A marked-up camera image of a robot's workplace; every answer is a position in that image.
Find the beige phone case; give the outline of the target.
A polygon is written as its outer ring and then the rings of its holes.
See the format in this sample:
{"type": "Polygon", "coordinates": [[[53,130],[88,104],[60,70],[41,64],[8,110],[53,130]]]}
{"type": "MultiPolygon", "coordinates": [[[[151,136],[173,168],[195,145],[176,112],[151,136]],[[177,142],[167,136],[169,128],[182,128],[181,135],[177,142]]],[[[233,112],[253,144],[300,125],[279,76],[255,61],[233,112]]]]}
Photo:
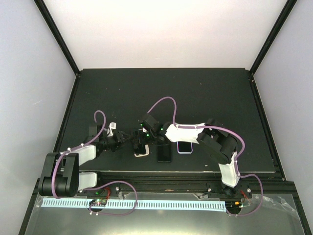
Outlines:
{"type": "Polygon", "coordinates": [[[139,146],[134,148],[134,156],[137,158],[148,156],[149,153],[150,153],[149,146],[147,144],[146,145],[139,145],[139,146]]]}

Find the black phone case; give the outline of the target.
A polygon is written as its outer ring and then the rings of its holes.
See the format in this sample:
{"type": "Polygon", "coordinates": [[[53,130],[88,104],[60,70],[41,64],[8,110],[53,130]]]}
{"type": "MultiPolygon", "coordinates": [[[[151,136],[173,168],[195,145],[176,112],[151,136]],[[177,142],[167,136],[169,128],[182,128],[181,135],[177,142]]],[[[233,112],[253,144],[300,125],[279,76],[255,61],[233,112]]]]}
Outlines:
{"type": "Polygon", "coordinates": [[[159,145],[157,147],[157,161],[160,163],[170,163],[172,161],[171,145],[159,145]]]}

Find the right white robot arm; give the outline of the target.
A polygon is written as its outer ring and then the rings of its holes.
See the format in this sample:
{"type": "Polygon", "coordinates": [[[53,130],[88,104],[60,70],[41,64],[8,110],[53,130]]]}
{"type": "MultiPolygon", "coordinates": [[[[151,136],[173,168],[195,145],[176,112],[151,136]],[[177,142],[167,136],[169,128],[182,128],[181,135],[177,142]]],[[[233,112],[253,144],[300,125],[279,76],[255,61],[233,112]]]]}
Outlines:
{"type": "Polygon", "coordinates": [[[175,121],[162,124],[146,114],[140,121],[141,129],[132,132],[136,155],[148,152],[148,145],[158,145],[161,153],[171,156],[172,143],[177,147],[185,143],[197,144],[215,161],[221,172],[222,193],[234,197],[240,192],[241,174],[238,157],[245,149],[245,142],[237,133],[226,129],[214,119],[200,124],[178,124],[175,121]]]}

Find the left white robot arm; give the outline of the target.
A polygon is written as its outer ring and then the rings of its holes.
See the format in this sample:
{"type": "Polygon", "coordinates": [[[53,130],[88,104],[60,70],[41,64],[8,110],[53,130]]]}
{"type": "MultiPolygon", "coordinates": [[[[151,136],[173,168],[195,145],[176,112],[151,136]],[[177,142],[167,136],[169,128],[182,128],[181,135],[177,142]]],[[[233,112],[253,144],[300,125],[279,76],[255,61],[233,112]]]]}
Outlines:
{"type": "Polygon", "coordinates": [[[102,125],[89,127],[86,143],[68,148],[64,152],[48,153],[45,158],[38,192],[41,196],[54,198],[73,197],[80,190],[88,188],[93,195],[100,195],[105,190],[105,183],[97,178],[97,173],[80,173],[79,167],[88,161],[98,158],[103,151],[116,151],[134,139],[116,129],[112,122],[108,128],[102,125]]]}

